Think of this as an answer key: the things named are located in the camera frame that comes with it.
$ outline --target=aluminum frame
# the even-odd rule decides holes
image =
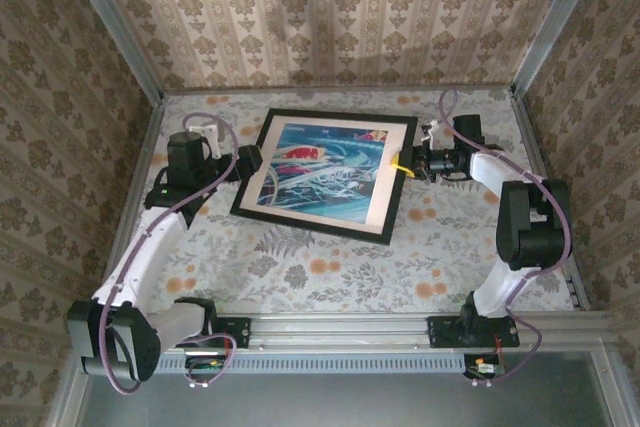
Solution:
[[[127,21],[126,11],[117,0],[90,1],[151,105],[157,108],[162,102],[161,82]]]
[[[547,168],[542,160],[542,153],[540,152],[538,142],[536,141],[536,137],[533,133],[533,127],[531,126],[531,121],[529,120],[524,101],[517,94],[511,94],[511,107],[513,108],[513,112],[516,116],[516,122],[518,123],[520,134],[522,135],[522,142],[524,143],[527,157],[529,157],[531,170],[534,174],[547,177]],[[578,266],[573,255],[569,257],[569,260],[567,260],[567,262],[562,266],[562,270],[565,274],[565,278],[571,280],[569,290],[571,291],[571,287],[573,287],[573,292],[571,292],[571,294],[575,296],[577,306],[582,310],[589,310],[591,308],[589,305],[589,299],[587,298],[587,293],[584,290],[584,284],[582,283]]]
[[[316,89],[298,89],[314,92]],[[107,272],[115,267],[133,233],[142,200],[147,171],[160,132],[164,106],[156,109],[149,123],[140,158],[136,164],[130,191],[123,210],[113,245]],[[536,162],[537,146],[528,123],[524,107],[513,103],[522,131],[527,154],[532,165]],[[572,277],[581,285],[579,276]],[[322,353],[476,353],[479,349],[432,349],[426,335],[426,317],[455,315],[444,312],[420,314],[283,314],[249,315],[252,317],[252,338],[247,354],[322,354]],[[543,334],[541,352],[589,352],[598,372],[613,425],[638,425],[637,403],[620,358],[615,351],[612,334],[608,329],[606,312],[527,312],[523,320],[531,322]],[[520,330],[521,346],[514,351],[531,349],[535,335],[528,329]],[[215,349],[170,349],[168,356],[182,356],[197,352],[215,354]],[[84,397],[90,392],[89,377],[81,373],[71,356],[62,375],[47,426],[76,425],[86,405]]]
[[[553,0],[546,18],[531,42],[529,49],[518,68],[513,85],[518,95],[524,95],[536,74],[544,64],[551,49],[562,33],[567,20],[579,0]]]

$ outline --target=floral wallpaper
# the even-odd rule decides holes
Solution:
[[[438,90],[234,93],[169,96],[145,191],[167,162],[167,140],[195,111],[221,115],[241,144],[255,143],[269,108],[437,117]],[[467,90],[456,114],[479,113],[488,143],[527,165],[507,89]],[[451,145],[440,131],[438,145]],[[224,149],[229,149],[229,136]],[[407,181],[389,247],[235,217],[237,185],[223,184],[202,207],[159,277],[152,311],[181,296],[215,300],[220,312],[424,313],[458,311],[496,261],[498,198],[476,182]],[[540,278],[518,310],[571,310],[562,275]]]
[[[611,311],[640,387],[640,0],[580,0],[526,101],[548,166],[572,185],[587,293]]]
[[[0,425],[44,422],[150,105],[88,0],[0,0]]]
[[[510,84],[552,0],[116,0],[165,90]]]

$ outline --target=black bracket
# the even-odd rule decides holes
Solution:
[[[75,301],[67,314],[75,355],[87,374],[104,375],[98,345],[98,324],[104,306],[96,300]],[[162,353],[160,339],[147,319],[130,302],[110,313],[106,331],[107,355],[116,377],[148,380]]]
[[[478,315],[473,292],[460,309],[459,316],[427,317],[429,346],[434,349],[518,347],[520,339],[511,317],[489,319]]]
[[[567,218],[570,217],[569,188],[562,180],[544,180]],[[544,220],[531,220],[535,211]],[[496,228],[496,247],[511,270],[555,265],[564,249],[564,232],[558,214],[533,184],[510,181],[502,184]]]
[[[205,315],[201,335],[208,335],[210,332],[229,334],[236,339],[239,349],[249,348],[249,340],[251,338],[250,317],[218,317],[213,300],[198,299],[195,297],[182,297],[176,300],[176,303],[196,304],[204,309]],[[183,342],[176,345],[176,347],[224,349],[226,347],[226,343],[224,339],[212,339],[199,342]]]
[[[208,146],[209,155],[205,158],[203,145]],[[178,202],[202,190],[219,178],[231,164],[231,154],[214,159],[211,146],[205,137],[195,132],[178,132],[169,138],[167,144],[168,165],[158,172],[153,187],[144,200],[146,209],[151,207],[171,208]],[[244,145],[238,149],[238,160],[225,178],[225,182],[236,182],[251,177],[260,169],[262,156],[255,145]],[[187,226],[191,226],[196,213],[207,199],[216,192],[209,191],[208,196],[199,197],[182,206],[180,212]]]

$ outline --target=colorful painting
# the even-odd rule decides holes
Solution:
[[[258,204],[364,224],[387,131],[286,124]]]
[[[389,245],[417,118],[269,109],[256,145],[262,165],[231,213]]]

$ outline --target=yellow clip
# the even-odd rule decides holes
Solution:
[[[393,158],[391,159],[391,167],[395,167],[398,170],[403,171],[405,174],[407,174],[409,177],[411,177],[412,179],[415,179],[415,174],[410,170],[407,169],[406,167],[401,166],[398,162],[400,161],[400,152],[396,153]]]

